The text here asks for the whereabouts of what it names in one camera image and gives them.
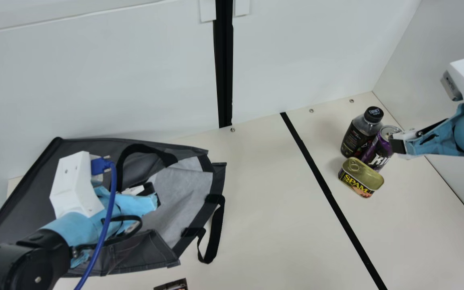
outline purple can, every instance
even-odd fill
[[[375,136],[372,145],[361,157],[361,161],[379,172],[393,155],[389,137],[399,132],[402,132],[402,130],[398,127],[383,126]]]

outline blue cable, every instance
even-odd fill
[[[110,219],[112,219],[112,211],[114,210],[114,200],[116,199],[116,186],[118,183],[118,173],[116,171],[116,165],[112,161],[108,161],[105,163],[105,166],[110,167],[112,170],[112,183],[110,184],[110,198],[108,201],[108,209],[107,209],[107,216],[105,217],[105,223],[103,224],[103,229],[101,229],[101,234],[99,235],[98,243],[96,244],[96,248],[94,249],[94,253],[92,254],[91,262],[87,266],[85,273],[81,277],[80,281],[74,288],[74,290],[81,290],[85,281],[89,277],[92,268],[94,268],[94,264],[98,260],[99,253],[103,248],[103,243],[105,243],[105,239],[107,237],[108,226],[110,224]]]

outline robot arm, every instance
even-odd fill
[[[464,101],[464,59],[451,63],[441,82],[453,101]],[[422,130],[394,134],[390,143],[394,153],[408,156],[464,156],[464,103],[449,119]]]
[[[136,233],[141,217],[160,206],[153,186],[138,186],[115,195],[110,209],[111,194],[102,186],[105,164],[88,152],[59,160],[50,193],[57,219],[15,244],[0,244],[0,290],[53,289],[70,268],[89,260],[107,213],[104,246]]]

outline spam can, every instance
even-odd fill
[[[361,157],[361,161],[373,170],[379,172],[393,155],[389,137],[399,132],[402,132],[402,130],[398,127],[390,125],[383,126],[377,133],[372,145]]]
[[[338,178],[363,198],[372,196],[384,183],[379,173],[355,157],[343,163]]]

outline white table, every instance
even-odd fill
[[[174,141],[228,163],[214,262],[201,264],[193,242],[181,266],[90,278],[86,289],[151,290],[180,278],[191,290],[376,289],[282,118],[234,128]],[[70,290],[77,282],[61,279],[55,289]]]
[[[385,184],[369,199],[338,180],[343,135],[373,105],[382,106],[366,93],[288,116],[388,289],[464,289],[464,205],[426,158],[393,156],[381,170]],[[387,110],[383,123],[398,125]]]

